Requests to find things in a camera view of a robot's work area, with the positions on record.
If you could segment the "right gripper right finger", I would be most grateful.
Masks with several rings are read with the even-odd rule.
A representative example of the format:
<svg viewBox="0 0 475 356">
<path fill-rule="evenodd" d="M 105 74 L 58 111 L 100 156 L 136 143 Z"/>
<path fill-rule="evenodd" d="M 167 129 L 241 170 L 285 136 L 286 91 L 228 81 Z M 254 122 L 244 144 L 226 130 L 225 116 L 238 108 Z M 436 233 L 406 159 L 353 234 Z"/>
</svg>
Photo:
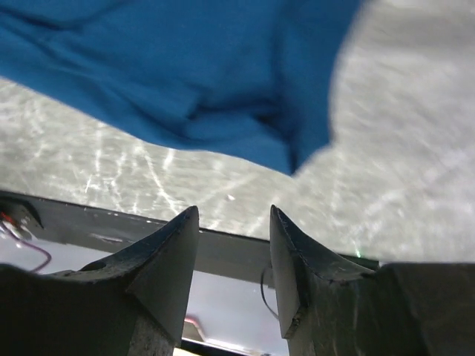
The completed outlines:
<svg viewBox="0 0 475 356">
<path fill-rule="evenodd" d="M 291 355 L 472 355 L 474 265 L 360 266 L 270 211 L 281 335 Z"/>
</svg>

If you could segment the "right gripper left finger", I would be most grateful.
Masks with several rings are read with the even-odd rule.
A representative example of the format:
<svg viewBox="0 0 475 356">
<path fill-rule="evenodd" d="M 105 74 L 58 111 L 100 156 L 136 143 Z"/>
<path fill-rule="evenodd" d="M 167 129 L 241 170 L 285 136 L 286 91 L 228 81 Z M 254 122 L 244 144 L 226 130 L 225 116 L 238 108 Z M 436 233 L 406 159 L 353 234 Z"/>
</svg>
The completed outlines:
<svg viewBox="0 0 475 356">
<path fill-rule="evenodd" d="M 1 266 L 3 355 L 171 355 L 180 345 L 199 212 L 78 271 Z"/>
</svg>

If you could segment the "dark blue t shirt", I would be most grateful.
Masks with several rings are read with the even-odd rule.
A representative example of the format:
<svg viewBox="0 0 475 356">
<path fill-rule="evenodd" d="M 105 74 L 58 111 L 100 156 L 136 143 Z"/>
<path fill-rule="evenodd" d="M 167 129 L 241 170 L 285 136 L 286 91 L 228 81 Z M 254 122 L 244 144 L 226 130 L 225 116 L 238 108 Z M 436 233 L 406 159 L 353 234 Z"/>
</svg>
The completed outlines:
<svg viewBox="0 0 475 356">
<path fill-rule="evenodd" d="M 3 1 L 1 75 L 132 136 L 291 175 L 359 1 Z"/>
</svg>

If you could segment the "black base beam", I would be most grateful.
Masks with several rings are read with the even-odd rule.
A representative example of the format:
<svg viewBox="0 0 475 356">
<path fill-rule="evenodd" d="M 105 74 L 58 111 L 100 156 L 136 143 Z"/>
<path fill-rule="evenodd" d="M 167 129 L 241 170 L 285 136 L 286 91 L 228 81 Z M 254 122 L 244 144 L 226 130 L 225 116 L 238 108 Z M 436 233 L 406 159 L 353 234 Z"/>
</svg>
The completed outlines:
<svg viewBox="0 0 475 356">
<path fill-rule="evenodd" d="M 115 253 L 165 225 L 154 220 L 70 202 L 1 192 L 1 211 L 24 223 L 42 240 Z M 270 261 L 269 242 L 200 229 L 195 269 L 199 289 L 227 287 L 256 291 Z"/>
</svg>

